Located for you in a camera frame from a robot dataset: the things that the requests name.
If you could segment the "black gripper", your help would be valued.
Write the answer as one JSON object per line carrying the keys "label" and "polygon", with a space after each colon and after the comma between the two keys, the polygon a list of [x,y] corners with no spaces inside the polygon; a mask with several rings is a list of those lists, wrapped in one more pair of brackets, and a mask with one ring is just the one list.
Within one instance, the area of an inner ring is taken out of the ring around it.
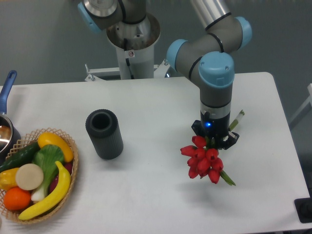
{"label": "black gripper", "polygon": [[195,120],[191,125],[191,129],[196,136],[208,138],[224,138],[218,145],[218,149],[227,150],[235,145],[239,139],[239,134],[229,131],[230,113],[222,118],[212,118],[209,112],[200,112],[200,120]]}

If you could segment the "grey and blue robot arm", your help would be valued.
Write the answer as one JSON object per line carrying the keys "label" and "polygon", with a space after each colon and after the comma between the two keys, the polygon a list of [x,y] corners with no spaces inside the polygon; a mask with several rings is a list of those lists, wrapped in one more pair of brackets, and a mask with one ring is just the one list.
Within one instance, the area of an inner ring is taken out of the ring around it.
{"label": "grey and blue robot arm", "polygon": [[[222,0],[191,2],[205,35],[194,42],[174,41],[166,61],[200,90],[200,120],[196,135],[216,149],[228,149],[239,136],[230,129],[234,61],[231,52],[244,47],[252,29],[243,17],[233,17]],[[82,0],[78,10],[94,32],[106,31],[115,47],[122,79],[154,76],[154,45],[160,36],[157,19],[143,0]]]}

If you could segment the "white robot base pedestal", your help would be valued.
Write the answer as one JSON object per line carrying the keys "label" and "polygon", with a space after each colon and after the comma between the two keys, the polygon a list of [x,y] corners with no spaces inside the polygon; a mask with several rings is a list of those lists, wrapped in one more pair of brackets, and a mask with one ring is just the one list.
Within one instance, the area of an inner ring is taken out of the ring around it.
{"label": "white robot base pedestal", "polygon": [[106,29],[108,41],[114,46],[118,67],[86,68],[86,81],[95,81],[111,76],[123,79],[164,78],[170,68],[166,59],[161,64],[154,64],[154,48],[160,38],[158,20],[147,13],[137,24],[122,21]]}

